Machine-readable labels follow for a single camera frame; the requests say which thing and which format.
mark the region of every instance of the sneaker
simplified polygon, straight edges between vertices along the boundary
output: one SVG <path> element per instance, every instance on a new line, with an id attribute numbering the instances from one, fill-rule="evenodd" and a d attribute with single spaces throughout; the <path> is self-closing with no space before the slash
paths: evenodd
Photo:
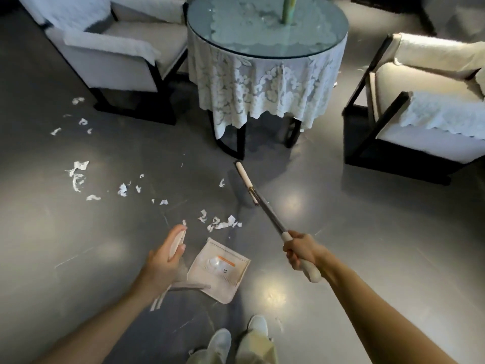
<path id="1" fill-rule="evenodd" d="M 268 337 L 268 323 L 262 315 L 254 315 L 251 317 L 247 325 L 248 332 L 255 331 L 262 334 L 264 337 Z"/>
<path id="2" fill-rule="evenodd" d="M 215 352 L 221 358 L 222 364 L 226 364 L 227 355 L 231 348 L 231 334 L 225 328 L 221 328 L 212 336 L 207 346 L 208 352 Z"/>

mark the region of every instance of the forearm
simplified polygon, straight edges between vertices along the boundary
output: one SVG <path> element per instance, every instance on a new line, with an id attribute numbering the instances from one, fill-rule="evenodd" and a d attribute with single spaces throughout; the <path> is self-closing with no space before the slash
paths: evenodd
<path id="1" fill-rule="evenodd" d="M 36 364 L 98 364 L 110 353 L 128 326 L 146 307 L 146 299 L 124 296 L 58 342 Z"/>
<path id="2" fill-rule="evenodd" d="M 331 253 L 323 256 L 318 265 L 374 364 L 455 364 Z"/>

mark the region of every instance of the pant leg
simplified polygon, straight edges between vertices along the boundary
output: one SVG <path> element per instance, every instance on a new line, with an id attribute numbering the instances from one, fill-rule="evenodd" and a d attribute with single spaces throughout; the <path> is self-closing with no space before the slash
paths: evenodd
<path id="1" fill-rule="evenodd" d="M 193 353 L 186 364 L 222 364 L 222 361 L 219 355 L 204 349 Z"/>
<path id="2" fill-rule="evenodd" d="M 239 345 L 236 364 L 278 364 L 275 344 L 260 333 L 248 332 Z"/>

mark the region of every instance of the person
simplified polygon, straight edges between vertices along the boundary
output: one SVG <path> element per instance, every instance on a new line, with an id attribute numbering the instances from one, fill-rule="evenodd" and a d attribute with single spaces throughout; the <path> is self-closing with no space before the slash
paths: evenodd
<path id="1" fill-rule="evenodd" d="M 166 291 L 174 280 L 185 245 L 169 258 L 175 236 L 186 230 L 177 225 L 156 251 L 150 251 L 147 262 L 126 295 L 104 312 L 93 317 L 76 331 L 58 342 L 37 364 L 98 364 L 154 298 Z M 456 364 L 416 326 L 387 304 L 349 267 L 318 244 L 312 236 L 289 231 L 293 240 L 283 246 L 293 269 L 300 269 L 300 259 L 317 266 L 330 284 L 354 326 L 370 360 L 374 364 Z M 207 349 L 189 357 L 188 364 L 225 364 L 231 335 L 218 330 Z M 273 342 L 268 339 L 264 317 L 254 316 L 236 353 L 236 364 L 277 364 Z"/>

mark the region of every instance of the lace tablecloth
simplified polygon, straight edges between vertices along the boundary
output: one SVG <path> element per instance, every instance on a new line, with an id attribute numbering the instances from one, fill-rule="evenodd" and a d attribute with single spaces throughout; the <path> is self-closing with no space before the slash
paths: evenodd
<path id="1" fill-rule="evenodd" d="M 222 50 L 188 29 L 189 77 L 198 87 L 200 108 L 213 112 L 217 139 L 228 125 L 242 127 L 248 115 L 291 113 L 303 131 L 325 113 L 347 36 L 317 55 L 272 60 Z"/>

